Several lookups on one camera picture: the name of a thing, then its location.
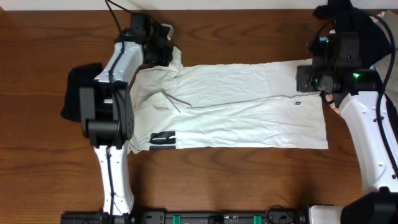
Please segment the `white shirt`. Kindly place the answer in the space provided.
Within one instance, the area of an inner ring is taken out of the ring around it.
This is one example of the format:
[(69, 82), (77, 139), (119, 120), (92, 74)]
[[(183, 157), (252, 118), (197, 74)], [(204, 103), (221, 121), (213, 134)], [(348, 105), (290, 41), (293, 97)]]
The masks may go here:
[(141, 70), (131, 88), (128, 151), (196, 147), (327, 149), (322, 100), (296, 90), (310, 60), (186, 67), (174, 49), (166, 67)]

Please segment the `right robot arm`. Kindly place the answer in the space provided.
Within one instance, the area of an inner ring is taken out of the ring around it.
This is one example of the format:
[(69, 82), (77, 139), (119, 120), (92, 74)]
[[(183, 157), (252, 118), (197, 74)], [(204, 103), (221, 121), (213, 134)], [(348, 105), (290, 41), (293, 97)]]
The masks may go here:
[(330, 93), (351, 133), (363, 196), (344, 207), (311, 205), (302, 223), (397, 223), (397, 113), (376, 70), (300, 65), (297, 90)]

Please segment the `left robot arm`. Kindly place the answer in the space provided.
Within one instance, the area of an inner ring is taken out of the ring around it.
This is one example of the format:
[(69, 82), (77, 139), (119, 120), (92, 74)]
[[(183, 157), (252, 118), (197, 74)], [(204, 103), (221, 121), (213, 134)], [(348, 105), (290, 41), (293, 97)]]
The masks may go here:
[(81, 129), (100, 164), (103, 215), (110, 220), (127, 218), (134, 205), (127, 166), (127, 142), (134, 131), (129, 86), (142, 64), (167, 66), (171, 61), (174, 30), (168, 24), (161, 27), (152, 35), (125, 30), (104, 70), (79, 89)]

